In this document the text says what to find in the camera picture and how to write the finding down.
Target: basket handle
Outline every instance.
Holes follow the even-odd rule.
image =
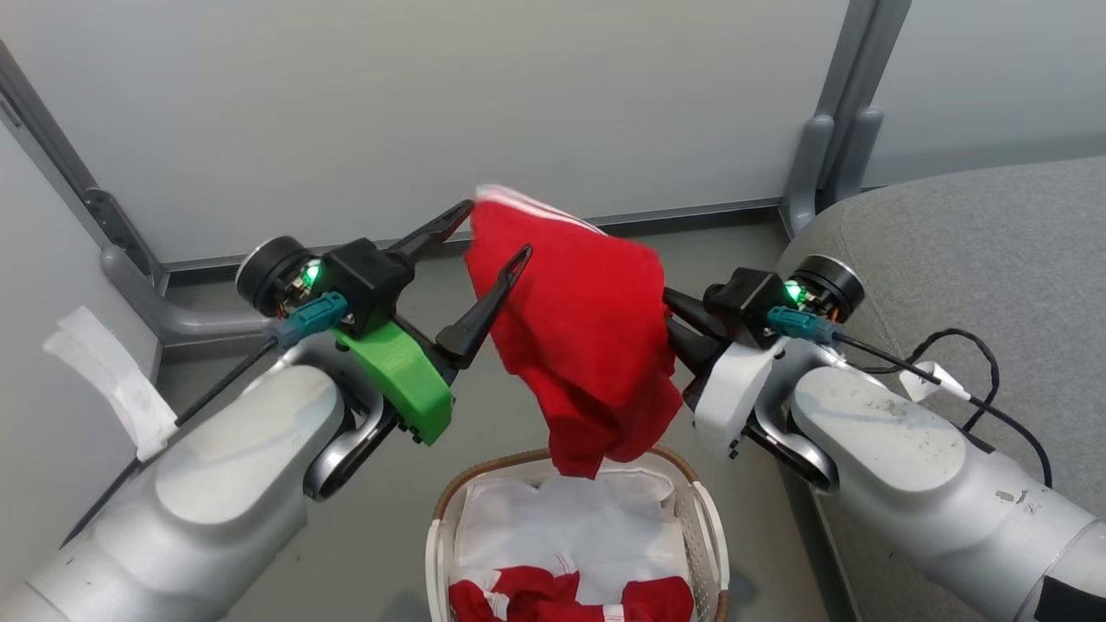
[[[714,507],[714,499],[710,497],[710,493],[707,491],[707,487],[699,481],[691,483],[691,489],[695,491],[695,501],[702,511],[702,516],[707,517],[707,528],[710,530],[708,536],[710,537],[711,543],[714,545],[713,553],[714,569],[718,571],[717,577],[719,578],[719,584],[723,590],[728,590],[730,585],[730,551],[726,547],[726,532],[722,530],[722,517],[718,514],[718,508]]]
[[[444,578],[440,576],[445,568],[438,563],[438,531],[441,529],[441,520],[435,519],[430,523],[430,529],[426,533],[426,601],[430,608],[430,622],[449,622],[448,609],[442,609],[440,593]]]

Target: green led light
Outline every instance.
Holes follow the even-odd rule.
[[[806,290],[804,290],[803,286],[796,283],[795,281],[787,281],[786,283],[783,283],[783,289],[787,291],[787,296],[796,303],[806,300]]]
[[[319,273],[322,271],[322,266],[319,263],[312,263],[307,266],[307,269],[303,271],[303,284],[309,288],[315,283],[315,279],[319,278]]]

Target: folded red clothing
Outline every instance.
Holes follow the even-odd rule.
[[[534,249],[491,334],[538,397],[553,464],[594,478],[604,456],[637,458],[681,404],[657,253],[502,186],[476,198],[465,259],[477,296],[522,245]]]
[[[458,622],[687,622],[695,600],[679,577],[632,581],[620,604],[580,604],[580,572],[554,576],[521,566],[499,571],[490,590],[472,581],[449,587]]]

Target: round black motor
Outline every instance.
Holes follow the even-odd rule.
[[[864,302],[864,284],[845,263],[824,255],[803,260],[791,279],[817,298],[822,311],[837,310],[835,320],[844,322]]]
[[[234,277],[234,289],[250,307],[273,318],[288,288],[315,256],[291,236],[273,238],[253,249]]]

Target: gray couch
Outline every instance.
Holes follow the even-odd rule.
[[[849,332],[907,355],[929,333],[980,335],[1002,373],[995,404],[1041,439],[1055,489],[1106,517],[1106,157],[960,173],[874,190],[833,206],[792,242],[838,257],[867,301]],[[948,338],[926,359],[984,395],[989,367]],[[932,410],[961,424],[971,407],[940,396]],[[974,433],[1039,475],[1012,429],[984,417]],[[820,499],[845,579],[865,622],[981,618],[894,550]]]

